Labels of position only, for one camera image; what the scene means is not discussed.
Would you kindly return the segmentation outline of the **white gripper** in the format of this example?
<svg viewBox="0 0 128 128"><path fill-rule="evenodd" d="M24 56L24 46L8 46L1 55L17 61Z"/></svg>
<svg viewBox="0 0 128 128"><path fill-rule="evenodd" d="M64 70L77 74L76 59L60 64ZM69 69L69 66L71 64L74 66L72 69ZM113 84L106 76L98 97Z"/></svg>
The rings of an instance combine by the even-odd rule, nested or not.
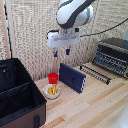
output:
<svg viewBox="0 0 128 128"><path fill-rule="evenodd" d="M66 49L66 55L70 54L70 45L75 45L79 42L80 33L78 28L51 30L47 33L47 46L49 48L57 48L69 46ZM58 57L58 50L54 49L54 57Z"/></svg>

